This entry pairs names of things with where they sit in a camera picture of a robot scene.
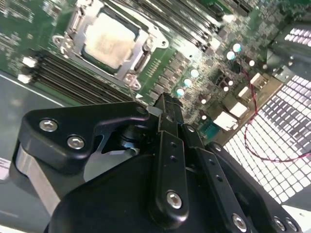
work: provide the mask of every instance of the white connector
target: white connector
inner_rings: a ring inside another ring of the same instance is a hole
[[[226,112],[222,112],[213,122],[226,131],[236,129],[238,125],[238,121]]]
[[[24,84],[28,84],[30,83],[32,77],[30,75],[19,74],[17,79]]]
[[[32,57],[24,57],[22,62],[30,68],[34,68],[37,64],[37,60]]]
[[[245,107],[240,102],[237,102],[231,109],[229,109],[229,112],[238,118],[241,118],[241,116],[247,111],[248,111],[248,108]]]

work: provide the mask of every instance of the hex bolt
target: hex bolt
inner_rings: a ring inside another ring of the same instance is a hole
[[[247,226],[244,220],[237,214],[232,215],[232,220],[234,225],[241,231],[241,232],[246,232],[247,231]]]
[[[285,230],[286,230],[284,224],[281,222],[280,219],[278,219],[278,217],[274,217],[274,218],[273,218],[273,221],[276,223],[276,225],[277,225],[282,231],[285,231]]]
[[[67,144],[69,147],[71,147],[75,150],[79,150],[79,149],[82,149],[84,147],[83,139],[78,137],[78,136],[72,136],[72,137],[68,138]]]
[[[191,125],[188,125],[187,128],[188,128],[188,130],[189,130],[191,133],[194,132],[194,128],[193,128]]]
[[[222,151],[222,149],[220,148],[220,146],[218,146],[217,144],[214,145],[215,149],[218,151]]]
[[[295,226],[295,224],[293,224],[293,222],[289,218],[286,218],[286,222],[295,232],[298,231],[298,228]]]
[[[174,209],[180,209],[182,205],[182,201],[180,196],[175,192],[168,192],[166,195],[167,202]]]
[[[39,127],[43,131],[54,132],[55,130],[57,130],[58,125],[55,121],[46,119],[46,120],[40,121]]]

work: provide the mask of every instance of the metal screw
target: metal screw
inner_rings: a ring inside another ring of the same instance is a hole
[[[218,151],[222,151],[222,149],[220,148],[220,146],[218,146],[217,144],[214,145],[215,149]]]
[[[182,205],[182,201],[180,196],[175,192],[168,192],[166,195],[167,202],[171,205],[171,207],[175,209],[180,209]]]
[[[293,222],[289,218],[286,218],[286,222],[295,232],[298,231],[298,228],[293,224]]]
[[[127,83],[130,83],[130,82],[133,81],[134,78],[135,78],[135,76],[134,76],[133,74],[126,74],[124,80],[125,80]]]
[[[71,49],[73,47],[73,41],[70,38],[66,38],[64,44],[67,49]]]
[[[46,132],[54,132],[58,128],[57,123],[53,120],[42,120],[39,123],[39,126],[40,126],[40,129]]]
[[[247,226],[244,220],[237,214],[232,215],[232,220],[234,225],[241,231],[241,232],[246,232],[247,231]]]
[[[274,217],[273,220],[282,231],[286,230],[284,224],[280,221],[280,219],[278,219],[277,217]]]
[[[149,51],[149,50],[151,50],[151,48],[153,47],[153,45],[154,45],[154,38],[153,38],[153,37],[149,37],[149,38],[146,40],[146,42],[145,42],[145,44],[143,45],[143,47],[144,47],[144,49],[145,49],[146,51]]]
[[[79,150],[84,147],[83,139],[78,136],[72,136],[68,138],[67,144],[69,147],[76,149],[76,150]]]
[[[187,128],[188,128],[188,130],[189,130],[190,132],[192,132],[192,133],[194,132],[194,128],[193,128],[191,125],[188,125]]]

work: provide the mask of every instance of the gray surface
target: gray surface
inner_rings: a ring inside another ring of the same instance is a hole
[[[59,107],[43,97],[4,79],[0,74],[0,157],[11,160],[22,116],[33,109]],[[0,184],[0,224],[26,232],[44,231],[49,221],[40,200],[11,181]]]
[[[74,176],[62,175],[55,172],[49,165],[32,157],[24,151],[21,145],[16,156],[16,167],[29,178],[51,216],[67,193],[85,183],[83,171]]]
[[[289,198],[286,202],[284,202],[284,205],[311,211],[311,184]]]

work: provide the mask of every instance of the red wire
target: red wire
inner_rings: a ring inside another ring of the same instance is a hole
[[[245,148],[255,157],[260,158],[263,161],[270,161],[270,162],[274,162],[274,163],[287,163],[287,162],[293,162],[297,159],[302,159],[305,158],[307,156],[310,156],[311,153],[306,153],[306,154],[302,154],[299,155],[297,158],[294,159],[286,159],[286,160],[279,160],[279,159],[269,159],[269,158],[263,158],[260,157],[259,155],[257,155],[254,151],[252,151],[252,149],[248,146],[247,144],[247,132],[248,132],[248,126],[251,125],[253,123],[253,120],[255,119],[255,117],[258,115],[258,107],[257,107],[257,101],[256,101],[256,93],[254,91],[254,86],[251,84],[251,79],[249,77],[249,75],[247,74],[247,72],[242,69],[243,74],[245,75],[245,77],[247,78],[247,80],[249,81],[249,85],[251,88],[251,94],[252,94],[252,100],[254,103],[254,108],[255,108],[255,113],[254,115],[249,119],[248,123],[245,126],[245,131],[244,131],[244,144],[245,144]]]

